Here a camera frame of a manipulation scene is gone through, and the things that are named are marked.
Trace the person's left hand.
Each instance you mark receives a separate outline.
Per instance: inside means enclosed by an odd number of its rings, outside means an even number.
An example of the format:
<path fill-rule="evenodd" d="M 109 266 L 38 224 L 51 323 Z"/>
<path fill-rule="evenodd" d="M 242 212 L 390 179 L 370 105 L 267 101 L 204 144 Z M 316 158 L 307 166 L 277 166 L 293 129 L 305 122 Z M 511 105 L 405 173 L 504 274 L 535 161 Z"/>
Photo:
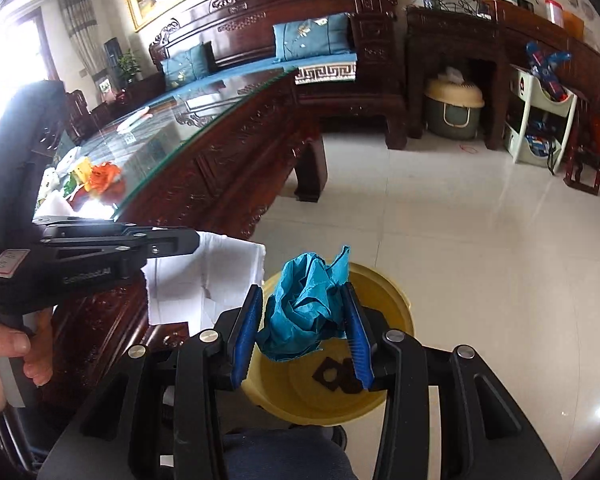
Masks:
<path fill-rule="evenodd" d="M 33 337 L 0 324 L 0 358 L 23 359 L 23 374 L 38 387 L 53 376 L 53 309 L 35 313 L 36 331 Z M 6 405 L 0 378 L 0 411 Z"/>

